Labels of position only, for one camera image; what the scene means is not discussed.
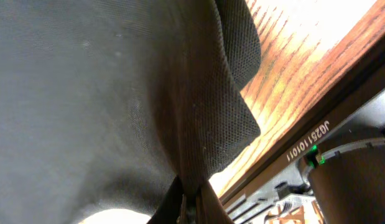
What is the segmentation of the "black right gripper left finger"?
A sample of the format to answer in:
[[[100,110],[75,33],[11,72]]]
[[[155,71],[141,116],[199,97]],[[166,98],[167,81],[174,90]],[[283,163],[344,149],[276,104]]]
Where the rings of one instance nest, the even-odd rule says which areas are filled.
[[[177,224],[183,200],[183,187],[178,176],[170,185],[160,207],[147,224]]]

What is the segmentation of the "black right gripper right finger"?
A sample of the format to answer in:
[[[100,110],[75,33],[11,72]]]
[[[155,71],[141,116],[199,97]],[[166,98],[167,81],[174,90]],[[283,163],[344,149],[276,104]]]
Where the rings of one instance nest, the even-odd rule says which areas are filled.
[[[233,224],[234,222],[225,212],[219,198],[206,181],[196,195],[196,223],[197,224]]]

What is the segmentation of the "black t-shirt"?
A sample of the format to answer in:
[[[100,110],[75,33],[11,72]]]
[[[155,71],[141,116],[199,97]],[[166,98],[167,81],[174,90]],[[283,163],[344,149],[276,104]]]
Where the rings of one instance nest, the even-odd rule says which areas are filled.
[[[245,1],[0,1],[0,223],[149,215],[260,134]]]

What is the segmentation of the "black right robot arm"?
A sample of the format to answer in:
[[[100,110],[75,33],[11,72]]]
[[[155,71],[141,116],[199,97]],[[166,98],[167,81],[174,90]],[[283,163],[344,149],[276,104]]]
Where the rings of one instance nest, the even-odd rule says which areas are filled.
[[[218,199],[198,196],[193,205],[182,198],[180,183],[175,180],[164,204],[150,223],[248,223],[282,205],[281,214],[300,207],[304,200],[317,202],[326,223],[385,223],[385,138],[337,144],[321,144],[325,150],[320,160],[310,152],[294,167],[300,184],[287,181],[273,186],[270,196],[263,189],[252,200],[242,198],[228,211],[218,206]]]

